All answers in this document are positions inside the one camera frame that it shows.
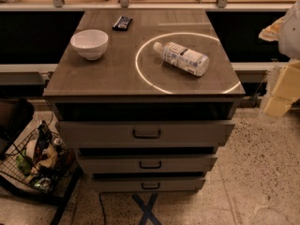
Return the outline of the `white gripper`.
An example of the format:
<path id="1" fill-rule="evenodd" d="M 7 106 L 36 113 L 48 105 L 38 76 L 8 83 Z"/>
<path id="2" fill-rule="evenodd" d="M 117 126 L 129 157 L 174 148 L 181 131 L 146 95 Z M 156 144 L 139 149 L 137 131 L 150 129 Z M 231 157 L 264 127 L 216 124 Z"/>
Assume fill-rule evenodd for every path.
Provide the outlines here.
<path id="1" fill-rule="evenodd" d="M 259 34 L 265 41 L 278 41 L 278 50 L 291 59 L 300 59 L 300 0 Z M 273 118 L 283 116 L 300 98 L 300 61 L 292 60 L 273 73 L 270 91 L 262 112 Z"/>

